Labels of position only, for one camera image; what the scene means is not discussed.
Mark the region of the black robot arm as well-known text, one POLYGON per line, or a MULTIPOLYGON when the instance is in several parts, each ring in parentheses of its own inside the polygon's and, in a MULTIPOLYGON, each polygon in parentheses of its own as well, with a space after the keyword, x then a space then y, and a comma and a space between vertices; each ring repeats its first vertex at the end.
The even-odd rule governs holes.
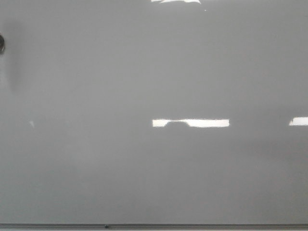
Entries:
POLYGON ((5 40, 2 35, 0 35, 0 54, 3 54, 5 49, 5 40))

